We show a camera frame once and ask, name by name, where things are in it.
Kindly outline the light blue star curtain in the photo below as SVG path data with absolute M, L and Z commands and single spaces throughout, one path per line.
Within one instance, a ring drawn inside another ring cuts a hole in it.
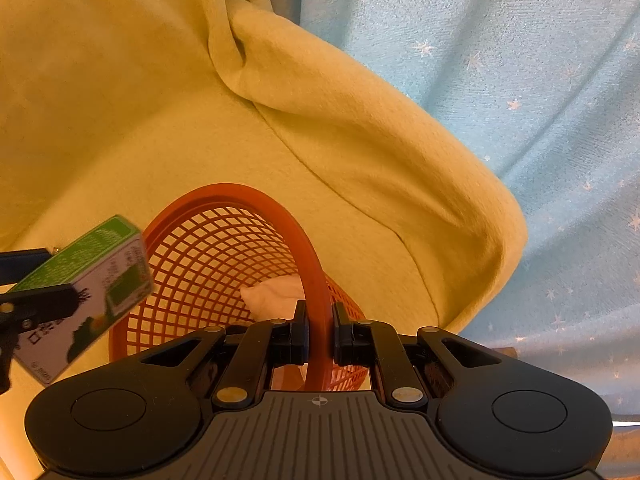
M 465 329 L 639 411 L 639 0 L 271 0 L 453 133 L 528 242 Z

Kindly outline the yellow blanket sofa cover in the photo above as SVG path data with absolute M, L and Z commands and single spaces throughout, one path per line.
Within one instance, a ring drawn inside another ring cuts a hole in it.
M 1 246 L 146 226 L 215 182 L 295 217 L 359 307 L 460 332 L 526 223 L 436 119 L 270 0 L 1 0 Z

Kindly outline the green white medicine box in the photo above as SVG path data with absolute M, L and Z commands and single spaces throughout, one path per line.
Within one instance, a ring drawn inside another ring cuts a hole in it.
M 140 230 L 114 216 L 63 248 L 11 290 L 70 285 L 78 292 L 73 315 L 41 322 L 14 351 L 41 385 L 52 384 L 98 338 L 152 292 Z

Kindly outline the orange plastic mesh basket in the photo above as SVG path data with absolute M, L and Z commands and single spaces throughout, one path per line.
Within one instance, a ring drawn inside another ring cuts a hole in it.
M 323 271 L 303 228 L 263 192 L 240 184 L 197 188 L 167 206 L 143 233 L 154 285 L 152 295 L 108 336 L 118 361 L 211 327 L 228 353 L 224 371 L 245 331 L 257 321 L 242 286 L 298 274 L 309 323 L 307 391 L 355 391 L 368 376 L 362 366 L 332 361 L 332 306 L 344 304 L 353 320 L 363 314 Z M 284 388 L 295 389 L 299 365 L 283 365 Z

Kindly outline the white crumpled tissue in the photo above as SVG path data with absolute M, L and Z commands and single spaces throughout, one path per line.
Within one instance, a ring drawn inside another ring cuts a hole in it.
M 273 318 L 289 320 L 294 315 L 297 301 L 305 299 L 298 274 L 270 278 L 254 286 L 242 286 L 240 295 L 257 322 Z

